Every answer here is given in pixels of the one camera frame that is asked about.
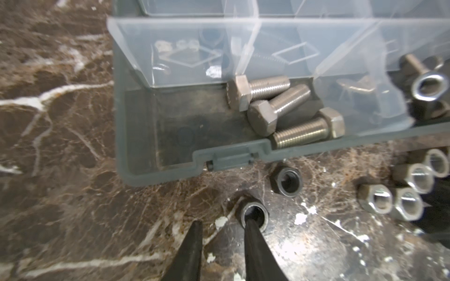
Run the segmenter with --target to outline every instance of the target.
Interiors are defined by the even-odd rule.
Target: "hex nut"
[[[392,189],[394,207],[390,215],[403,221],[415,221],[423,215],[423,201],[420,195],[410,187]]]
[[[270,175],[270,183],[275,193],[295,197],[303,189],[300,171],[285,165],[279,165]]]
[[[242,200],[236,210],[236,218],[245,229],[245,222],[253,219],[261,232],[264,232],[269,223],[269,212],[256,198],[250,197]]]
[[[429,167],[432,174],[437,178],[445,178],[450,172],[447,155],[437,148],[411,152],[409,154],[409,161],[410,163],[422,163]]]
[[[392,193],[382,184],[363,184],[358,190],[358,202],[373,214],[388,214],[392,210]]]
[[[392,179],[407,184],[418,194],[427,194],[433,190],[434,176],[422,163],[397,165],[392,168]]]
[[[446,75],[430,71],[414,79],[411,94],[417,100],[430,102],[439,99],[449,89],[449,85]]]

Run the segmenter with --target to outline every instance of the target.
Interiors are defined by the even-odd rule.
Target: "black hex nut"
[[[270,175],[270,183],[274,192],[295,197],[303,189],[303,179],[300,171],[285,165],[279,165]]]

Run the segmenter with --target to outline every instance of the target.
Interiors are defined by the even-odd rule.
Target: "bolt head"
[[[247,111],[248,122],[260,136],[267,137],[275,132],[278,116],[266,100],[254,101]]]
[[[326,107],[319,110],[318,115],[324,118],[330,129],[329,138],[340,138],[345,135],[344,117],[336,110]]]
[[[229,107],[233,110],[246,111],[252,101],[252,90],[245,75],[236,76],[226,85]]]

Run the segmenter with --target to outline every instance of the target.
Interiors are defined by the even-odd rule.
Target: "threaded bolt shank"
[[[291,112],[304,104],[311,96],[311,90],[305,84],[294,86],[270,100],[270,106],[278,117]]]
[[[274,76],[264,79],[249,81],[252,101],[270,99],[279,93],[289,89],[291,82],[287,76]]]
[[[327,121],[318,117],[301,125],[275,132],[272,135],[275,149],[313,143],[330,135]]]

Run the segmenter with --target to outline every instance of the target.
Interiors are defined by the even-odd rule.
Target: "brown marble countertop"
[[[0,280],[159,280],[196,219],[202,280],[244,280],[243,229],[231,211],[243,192],[269,210],[264,238],[292,281],[448,277],[450,251],[409,223],[363,211],[356,185],[392,185],[391,165],[407,151],[450,145],[450,134],[287,160],[305,181],[295,199],[271,191],[273,164],[262,161],[123,184],[110,11],[108,0],[0,1]]]

